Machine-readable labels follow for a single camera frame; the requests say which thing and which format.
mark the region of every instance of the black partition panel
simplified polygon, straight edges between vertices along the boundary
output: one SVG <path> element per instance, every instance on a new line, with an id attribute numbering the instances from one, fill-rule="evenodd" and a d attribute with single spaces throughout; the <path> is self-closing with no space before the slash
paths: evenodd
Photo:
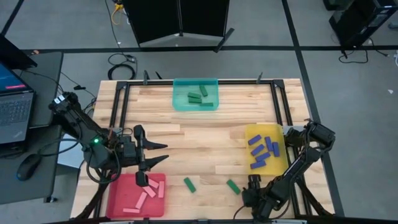
<path id="1" fill-rule="evenodd" d="M 124 0 L 138 44 L 180 32 L 177 0 Z"/>
<path id="2" fill-rule="evenodd" d="M 223 37 L 229 0 L 180 0 L 183 32 Z"/>

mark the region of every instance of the yellow plastic tray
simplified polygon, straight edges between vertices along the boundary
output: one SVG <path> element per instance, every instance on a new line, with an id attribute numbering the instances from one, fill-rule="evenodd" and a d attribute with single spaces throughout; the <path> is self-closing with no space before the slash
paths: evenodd
<path id="1" fill-rule="evenodd" d="M 260 134 L 262 139 L 255 144 L 249 146 L 248 141 L 254 136 Z M 263 144 L 266 148 L 263 149 L 260 154 L 268 151 L 265 137 L 270 136 L 272 142 L 278 142 L 279 144 L 279 157 L 275 157 L 274 153 L 271 152 L 271 156 L 266 159 L 266 166 L 257 169 L 251 169 L 250 164 L 256 162 L 256 158 L 251 154 L 251 151 L 258 145 Z M 248 173 L 249 174 L 260 174 L 260 175 L 282 175 L 288 168 L 287 155 L 285 150 L 284 133 L 282 126 L 279 124 L 249 124 L 245 130 L 246 137 L 246 154 L 248 160 Z"/>

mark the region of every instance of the wooden tabletop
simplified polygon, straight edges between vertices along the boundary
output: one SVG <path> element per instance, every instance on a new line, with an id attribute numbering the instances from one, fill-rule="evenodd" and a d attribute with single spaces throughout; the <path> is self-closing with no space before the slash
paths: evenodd
<path id="1" fill-rule="evenodd" d="M 303 126 L 309 114 L 301 82 L 299 79 L 285 79 L 284 82 L 294 125 Z M 99 88 L 93 119 L 104 128 L 109 126 L 115 87 L 116 81 L 102 81 Z M 267 85 L 219 85 L 220 106 L 210 112 L 175 111 L 172 90 L 171 85 L 133 86 L 129 93 L 125 128 L 141 124 L 150 141 L 169 145 L 167 149 L 145 151 L 147 158 L 170 155 L 151 171 L 165 173 L 167 178 L 165 215 L 153 219 L 232 219 L 243 203 L 241 195 L 235 195 L 226 181 L 232 179 L 239 188 L 247 187 L 244 128 L 252 123 L 276 123 L 271 88 Z M 119 124 L 123 96 L 122 91 L 116 124 Z M 284 125 L 287 125 L 279 91 L 278 99 Z M 135 173 L 136 170 L 136 167 L 128 167 L 123 173 Z M 186 177 L 197 188 L 194 194 L 183 182 Z M 265 187 L 273 178 L 262 176 L 261 186 Z M 334 212 L 320 160 L 306 171 L 305 180 L 320 203 L 329 212 Z M 98 184 L 88 178 L 84 164 L 71 217 L 84 209 L 97 188 Z M 105 216 L 107 200 L 108 190 L 103 197 L 101 216 Z M 301 197 L 298 200 L 300 210 L 304 212 Z M 281 211 L 273 211 L 271 217 Z M 293 216 L 290 206 L 284 217 Z M 242 209 L 237 218 L 252 218 L 251 210 Z"/>

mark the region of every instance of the blue wooden block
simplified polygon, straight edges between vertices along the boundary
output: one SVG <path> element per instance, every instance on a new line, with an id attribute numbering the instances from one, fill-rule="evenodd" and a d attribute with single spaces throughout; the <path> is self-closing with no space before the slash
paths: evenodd
<path id="1" fill-rule="evenodd" d="M 263 149 L 265 148 L 265 146 L 263 144 L 257 146 L 255 149 L 253 149 L 253 151 L 251 151 L 252 155 L 257 155 L 259 154 Z"/>
<path id="2" fill-rule="evenodd" d="M 271 137 L 266 137 L 266 145 L 267 145 L 268 151 L 273 151 L 274 150 L 272 148 Z"/>
<path id="3" fill-rule="evenodd" d="M 256 142 L 258 142 L 258 141 L 260 141 L 260 139 L 261 139 L 261 135 L 256 135 L 256 136 L 254 136 L 252 139 L 250 139 L 249 141 L 248 141 L 248 143 L 249 143 L 249 146 L 251 146 L 251 145 L 253 145 L 254 143 L 256 143 Z"/>
<path id="4" fill-rule="evenodd" d="M 274 156 L 279 157 L 279 145 L 277 142 L 272 143 L 272 147 L 274 148 Z"/>
<path id="5" fill-rule="evenodd" d="M 255 168 L 260 168 L 266 165 L 265 161 L 260 161 L 260 162 L 255 162 L 253 164 L 250 164 L 250 168 L 251 169 L 255 169 Z"/>
<path id="6" fill-rule="evenodd" d="M 257 162 L 263 161 L 263 160 L 267 159 L 270 156 L 271 156 L 271 154 L 269 154 L 269 152 L 266 152 L 264 154 L 261 154 L 260 156 L 257 156 L 256 157 L 256 161 Z"/>

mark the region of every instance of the teal tray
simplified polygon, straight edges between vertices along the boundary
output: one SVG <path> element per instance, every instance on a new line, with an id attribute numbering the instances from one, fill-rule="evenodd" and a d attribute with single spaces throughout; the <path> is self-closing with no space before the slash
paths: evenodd
<path id="1" fill-rule="evenodd" d="M 201 94 L 200 85 L 204 85 L 208 96 Z M 213 103 L 213 106 L 200 106 L 188 102 L 188 93 L 201 95 L 202 103 Z M 173 107 L 177 111 L 214 111 L 217 110 L 218 80 L 216 78 L 176 78 L 173 81 Z"/>

